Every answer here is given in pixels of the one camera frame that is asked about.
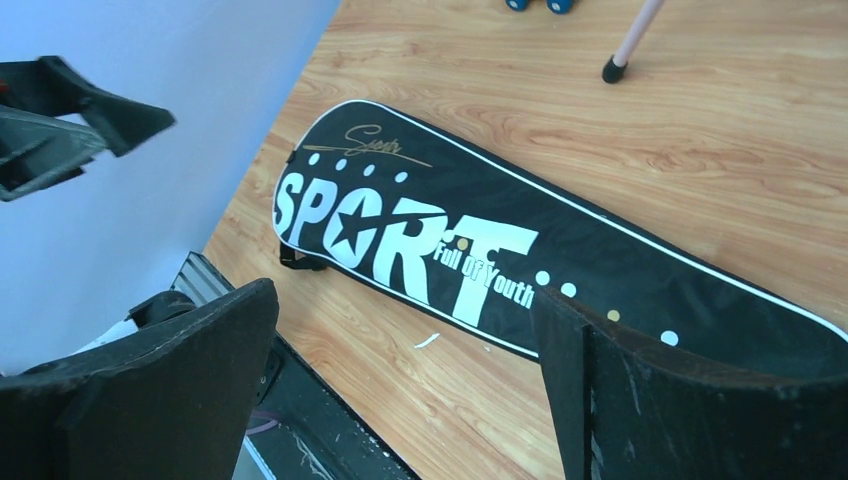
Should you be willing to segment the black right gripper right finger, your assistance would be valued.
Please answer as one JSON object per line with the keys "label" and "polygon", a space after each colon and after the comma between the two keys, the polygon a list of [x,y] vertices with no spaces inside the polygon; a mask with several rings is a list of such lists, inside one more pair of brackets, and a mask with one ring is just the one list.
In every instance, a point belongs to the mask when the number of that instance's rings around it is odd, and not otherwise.
{"label": "black right gripper right finger", "polygon": [[611,322],[553,289],[530,320],[569,479],[843,479],[847,377],[772,375]]}

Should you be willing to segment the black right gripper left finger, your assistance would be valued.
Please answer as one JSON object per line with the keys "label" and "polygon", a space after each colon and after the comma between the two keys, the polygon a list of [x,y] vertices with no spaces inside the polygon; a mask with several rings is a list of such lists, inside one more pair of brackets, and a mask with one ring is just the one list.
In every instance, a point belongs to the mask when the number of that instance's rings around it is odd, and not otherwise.
{"label": "black right gripper left finger", "polygon": [[279,302],[254,280],[1,381],[5,479],[228,479]]}

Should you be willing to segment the black racket cover bag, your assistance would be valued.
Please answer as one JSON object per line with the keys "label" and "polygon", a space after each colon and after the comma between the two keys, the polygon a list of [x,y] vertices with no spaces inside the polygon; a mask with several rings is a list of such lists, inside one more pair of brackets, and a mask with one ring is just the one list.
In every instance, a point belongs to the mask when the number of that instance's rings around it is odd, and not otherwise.
{"label": "black racket cover bag", "polygon": [[674,347],[790,378],[841,375],[830,321],[448,131],[349,100],[293,148],[272,196],[283,252],[515,354],[552,290]]}

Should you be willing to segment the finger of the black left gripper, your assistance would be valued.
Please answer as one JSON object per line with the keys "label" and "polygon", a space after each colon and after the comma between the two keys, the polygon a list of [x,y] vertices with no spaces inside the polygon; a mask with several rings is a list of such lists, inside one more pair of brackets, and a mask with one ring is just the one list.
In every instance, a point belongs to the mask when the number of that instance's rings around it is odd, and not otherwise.
{"label": "finger of the black left gripper", "polygon": [[165,108],[95,86],[60,56],[3,62],[1,104],[51,118],[79,114],[116,156],[129,153],[176,123]]}
{"label": "finger of the black left gripper", "polygon": [[81,175],[105,150],[93,128],[3,106],[1,200],[11,202]]}

